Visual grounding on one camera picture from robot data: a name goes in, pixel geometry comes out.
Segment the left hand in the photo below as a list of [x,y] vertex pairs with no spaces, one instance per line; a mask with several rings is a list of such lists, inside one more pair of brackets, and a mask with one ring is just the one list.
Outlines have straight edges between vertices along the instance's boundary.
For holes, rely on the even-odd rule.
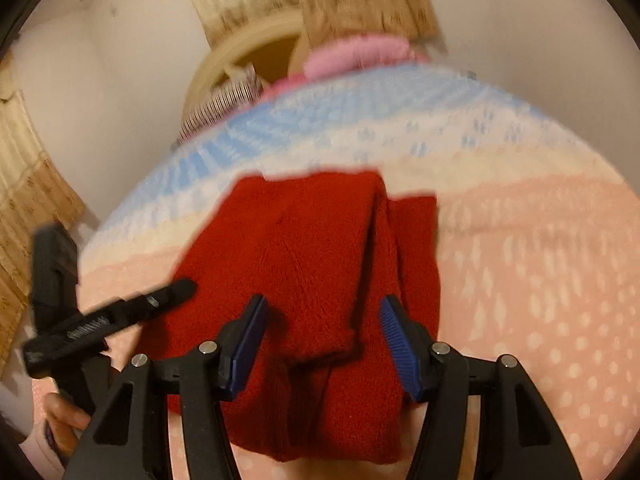
[[91,417],[59,393],[48,393],[43,398],[47,425],[55,443],[55,451],[66,462],[79,443],[78,432],[89,426]]

